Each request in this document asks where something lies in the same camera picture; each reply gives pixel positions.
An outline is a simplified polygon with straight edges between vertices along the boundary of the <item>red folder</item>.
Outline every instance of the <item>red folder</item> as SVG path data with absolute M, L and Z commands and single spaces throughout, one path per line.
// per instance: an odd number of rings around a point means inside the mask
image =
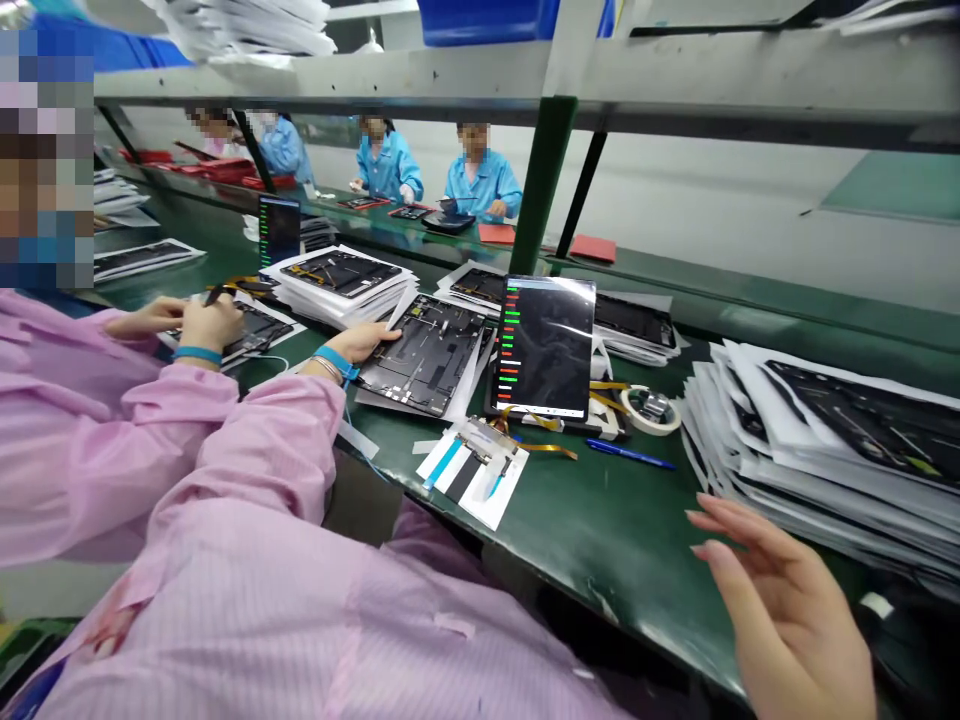
M 513 245 L 517 232 L 513 225 L 477 225 L 480 229 L 480 242 L 491 245 Z
M 577 235 L 573 238 L 570 254 L 612 263 L 617 259 L 617 244 L 613 240 Z

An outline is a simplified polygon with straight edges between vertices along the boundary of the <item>blue storage box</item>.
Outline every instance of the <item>blue storage box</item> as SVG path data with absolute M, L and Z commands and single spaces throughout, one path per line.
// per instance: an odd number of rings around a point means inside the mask
M 560 0 L 420 0 L 429 47 L 552 40 Z M 614 1 L 606 0 L 597 37 L 610 37 Z

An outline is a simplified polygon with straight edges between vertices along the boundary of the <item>ribbon cable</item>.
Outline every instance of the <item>ribbon cable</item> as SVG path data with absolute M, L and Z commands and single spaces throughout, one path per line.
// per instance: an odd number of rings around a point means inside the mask
M 567 450 L 564 447 L 559 445 L 528 445 L 526 443 L 518 443 L 510 436 L 510 423 L 507 422 L 507 415 L 510 414 L 510 411 L 515 408 L 516 405 L 510 405 L 503 409 L 503 412 L 500 414 L 500 417 L 494 421 L 494 427 L 506 435 L 513 443 L 523 450 L 528 452 L 562 452 L 571 460 L 577 459 L 577 454 L 571 450 Z M 533 415 L 530 413 L 533 419 L 537 422 L 538 425 L 547 428 L 547 430 L 556 431 L 560 427 L 560 423 L 556 420 L 546 420 L 545 418 L 540 417 L 539 415 Z
M 616 400 L 611 400 L 608 397 L 604 397 L 599 393 L 593 392 L 594 390 L 629 390 L 633 386 L 628 383 L 614 383 L 614 382 L 591 382 L 590 383 L 590 397 L 596 400 L 602 405 L 607 407 L 612 407 L 619 413 L 623 413 L 627 417 L 630 417 L 630 413 L 627 409 L 618 403 Z

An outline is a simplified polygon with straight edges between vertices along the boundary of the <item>illuminated tablet screen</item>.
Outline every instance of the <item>illuminated tablet screen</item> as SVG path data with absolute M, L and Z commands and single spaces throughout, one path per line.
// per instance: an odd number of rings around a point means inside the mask
M 506 277 L 490 383 L 494 407 L 587 416 L 596 297 L 596 286 L 586 280 Z

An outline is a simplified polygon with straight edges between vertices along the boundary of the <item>tablet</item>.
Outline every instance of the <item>tablet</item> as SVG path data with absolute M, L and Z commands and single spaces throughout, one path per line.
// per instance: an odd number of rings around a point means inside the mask
M 491 392 L 496 409 L 585 419 L 596 285 L 508 275 Z
M 300 203 L 260 196 L 260 268 L 300 254 Z

